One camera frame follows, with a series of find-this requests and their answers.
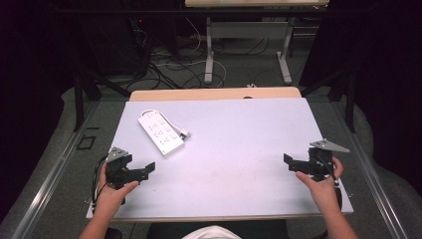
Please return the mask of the aluminium floor rail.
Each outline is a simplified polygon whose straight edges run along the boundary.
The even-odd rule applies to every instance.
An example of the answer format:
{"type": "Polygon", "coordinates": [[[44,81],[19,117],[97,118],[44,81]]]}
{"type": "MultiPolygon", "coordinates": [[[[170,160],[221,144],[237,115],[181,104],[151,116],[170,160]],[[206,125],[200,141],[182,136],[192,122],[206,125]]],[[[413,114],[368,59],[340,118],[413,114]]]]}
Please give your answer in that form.
{"type": "Polygon", "coordinates": [[[64,114],[24,194],[15,204],[16,227],[9,239],[77,239],[88,224],[95,164],[104,153],[100,102],[87,105],[86,120],[74,129],[64,114]]]}
{"type": "Polygon", "coordinates": [[[331,107],[333,108],[341,127],[345,130],[345,135],[351,142],[351,151],[354,151],[356,154],[359,169],[392,239],[408,239],[407,233],[379,181],[379,176],[376,173],[375,168],[358,141],[357,136],[349,129],[349,126],[345,122],[345,112],[343,111],[341,103],[331,103],[331,107]]]}

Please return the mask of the white power strip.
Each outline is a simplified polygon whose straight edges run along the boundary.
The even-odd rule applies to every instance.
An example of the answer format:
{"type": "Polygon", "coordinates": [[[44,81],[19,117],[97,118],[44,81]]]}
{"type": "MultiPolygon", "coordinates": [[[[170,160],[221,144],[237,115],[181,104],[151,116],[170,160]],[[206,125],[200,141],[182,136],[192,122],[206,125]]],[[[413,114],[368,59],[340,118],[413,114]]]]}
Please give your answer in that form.
{"type": "Polygon", "coordinates": [[[161,112],[146,110],[138,118],[138,122],[164,157],[184,146],[182,138],[161,112]]]}

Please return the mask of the desk with white legs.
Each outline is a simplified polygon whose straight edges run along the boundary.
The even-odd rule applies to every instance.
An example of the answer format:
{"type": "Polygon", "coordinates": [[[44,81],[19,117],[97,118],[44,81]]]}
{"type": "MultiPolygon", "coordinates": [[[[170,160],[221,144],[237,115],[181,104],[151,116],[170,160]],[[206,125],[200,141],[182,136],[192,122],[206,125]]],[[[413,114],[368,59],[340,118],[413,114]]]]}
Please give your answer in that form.
{"type": "MultiPolygon", "coordinates": [[[[315,10],[326,6],[329,0],[185,0],[185,6],[196,10],[315,10]]],[[[240,20],[216,22],[206,18],[207,59],[205,65],[204,83],[211,84],[213,80],[214,39],[281,39],[282,50],[277,53],[282,80],[290,85],[292,77],[286,61],[290,42],[293,37],[295,17],[285,17],[284,21],[240,20]]]]}

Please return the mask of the person's left hand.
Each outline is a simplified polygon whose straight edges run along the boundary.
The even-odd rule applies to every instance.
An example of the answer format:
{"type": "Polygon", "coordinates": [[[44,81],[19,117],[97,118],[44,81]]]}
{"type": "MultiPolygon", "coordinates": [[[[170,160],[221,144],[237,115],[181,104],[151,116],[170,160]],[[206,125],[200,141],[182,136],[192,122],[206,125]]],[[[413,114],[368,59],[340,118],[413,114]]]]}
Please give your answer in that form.
{"type": "Polygon", "coordinates": [[[138,181],[133,181],[121,189],[114,189],[106,182],[106,165],[104,164],[101,169],[97,203],[93,218],[111,220],[119,210],[124,198],[130,194],[138,184],[138,181]]]}

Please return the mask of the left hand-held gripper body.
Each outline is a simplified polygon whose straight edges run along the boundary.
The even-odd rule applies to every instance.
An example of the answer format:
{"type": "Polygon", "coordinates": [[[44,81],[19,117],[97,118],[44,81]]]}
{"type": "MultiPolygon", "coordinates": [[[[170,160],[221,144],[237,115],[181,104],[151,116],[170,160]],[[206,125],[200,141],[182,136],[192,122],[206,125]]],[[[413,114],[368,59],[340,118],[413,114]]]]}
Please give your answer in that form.
{"type": "Polygon", "coordinates": [[[121,189],[130,182],[140,180],[135,177],[135,171],[127,168],[127,165],[132,162],[132,155],[126,150],[113,147],[105,158],[106,182],[114,189],[121,189]]]}

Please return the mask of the person's white shirt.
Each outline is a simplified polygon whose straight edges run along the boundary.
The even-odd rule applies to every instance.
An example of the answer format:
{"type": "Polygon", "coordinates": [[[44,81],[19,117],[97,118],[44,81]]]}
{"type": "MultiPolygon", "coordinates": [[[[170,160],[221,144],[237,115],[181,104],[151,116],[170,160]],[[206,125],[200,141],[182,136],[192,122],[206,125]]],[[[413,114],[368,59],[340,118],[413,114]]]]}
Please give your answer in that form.
{"type": "Polygon", "coordinates": [[[197,229],[181,239],[242,239],[232,231],[217,225],[197,229]]]}

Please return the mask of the white table mat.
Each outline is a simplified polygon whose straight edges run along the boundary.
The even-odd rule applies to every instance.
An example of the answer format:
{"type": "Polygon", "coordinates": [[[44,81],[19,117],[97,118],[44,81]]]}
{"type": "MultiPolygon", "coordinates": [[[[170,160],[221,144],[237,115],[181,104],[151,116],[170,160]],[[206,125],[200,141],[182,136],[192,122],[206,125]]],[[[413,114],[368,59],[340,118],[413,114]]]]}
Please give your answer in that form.
{"type": "Polygon", "coordinates": [[[154,171],[126,198],[117,221],[211,221],[316,216],[309,190],[283,161],[305,160],[321,138],[308,102],[251,99],[128,102],[113,145],[130,168],[154,171]],[[138,119],[158,110],[191,135],[163,156],[138,119]]]}

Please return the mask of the dark computer tower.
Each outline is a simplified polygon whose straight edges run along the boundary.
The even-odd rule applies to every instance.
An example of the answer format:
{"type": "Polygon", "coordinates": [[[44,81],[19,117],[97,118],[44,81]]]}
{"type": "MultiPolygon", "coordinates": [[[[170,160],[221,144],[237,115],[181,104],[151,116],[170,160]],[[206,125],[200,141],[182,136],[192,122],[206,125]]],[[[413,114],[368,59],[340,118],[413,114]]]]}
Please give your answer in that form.
{"type": "Polygon", "coordinates": [[[146,75],[148,57],[138,54],[134,32],[127,19],[90,16],[80,22],[102,74],[146,75]]]}

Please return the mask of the black metal stand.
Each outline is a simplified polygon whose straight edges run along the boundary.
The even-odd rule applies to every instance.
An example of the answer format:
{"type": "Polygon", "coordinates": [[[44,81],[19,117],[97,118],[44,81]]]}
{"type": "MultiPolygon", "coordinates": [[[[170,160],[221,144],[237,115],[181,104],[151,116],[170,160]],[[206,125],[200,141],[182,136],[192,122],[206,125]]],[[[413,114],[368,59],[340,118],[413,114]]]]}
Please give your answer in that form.
{"type": "Polygon", "coordinates": [[[74,131],[78,131],[85,122],[84,96],[91,101],[99,101],[102,97],[97,83],[105,85],[107,88],[119,93],[124,97],[129,97],[131,92],[123,89],[100,74],[84,66],[78,67],[74,73],[76,124],[74,131]]]}
{"type": "Polygon", "coordinates": [[[300,90],[303,97],[313,93],[322,86],[332,85],[328,92],[328,100],[330,102],[338,102],[342,96],[346,96],[344,121],[351,132],[355,132],[354,128],[354,100],[355,100],[355,83],[356,70],[348,65],[344,65],[332,74],[315,82],[314,84],[300,90]]]}

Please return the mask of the person's right hand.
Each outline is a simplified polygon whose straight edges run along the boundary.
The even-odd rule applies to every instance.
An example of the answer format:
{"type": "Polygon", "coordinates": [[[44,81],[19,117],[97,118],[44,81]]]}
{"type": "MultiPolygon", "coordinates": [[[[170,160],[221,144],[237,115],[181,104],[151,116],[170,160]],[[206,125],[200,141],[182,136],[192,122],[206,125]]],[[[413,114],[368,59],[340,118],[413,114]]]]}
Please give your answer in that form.
{"type": "Polygon", "coordinates": [[[334,189],[334,183],[340,179],[343,172],[341,162],[336,158],[332,158],[334,165],[333,176],[316,182],[302,172],[297,172],[296,177],[310,190],[311,196],[323,216],[341,214],[340,206],[334,189]]]}

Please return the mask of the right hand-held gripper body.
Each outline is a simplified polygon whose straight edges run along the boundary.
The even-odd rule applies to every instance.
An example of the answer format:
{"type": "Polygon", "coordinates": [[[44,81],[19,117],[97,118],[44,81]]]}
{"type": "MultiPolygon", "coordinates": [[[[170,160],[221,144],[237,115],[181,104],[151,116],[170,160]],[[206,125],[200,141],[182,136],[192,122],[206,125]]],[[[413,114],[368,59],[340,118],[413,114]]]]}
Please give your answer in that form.
{"type": "Polygon", "coordinates": [[[310,176],[314,181],[322,181],[327,175],[334,177],[334,165],[332,161],[332,153],[345,152],[349,153],[349,149],[338,145],[326,138],[310,143],[309,160],[312,167],[310,176]]]}

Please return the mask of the person's dark pants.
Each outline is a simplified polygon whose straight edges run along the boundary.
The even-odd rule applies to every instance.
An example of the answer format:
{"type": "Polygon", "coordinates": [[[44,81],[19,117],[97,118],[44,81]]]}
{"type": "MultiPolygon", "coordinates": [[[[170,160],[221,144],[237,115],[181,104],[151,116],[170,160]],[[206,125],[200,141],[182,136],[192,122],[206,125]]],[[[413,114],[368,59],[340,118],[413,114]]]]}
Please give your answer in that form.
{"type": "Polygon", "coordinates": [[[181,239],[197,229],[212,225],[224,227],[242,239],[289,239],[287,223],[282,219],[152,223],[146,239],[181,239]]]}

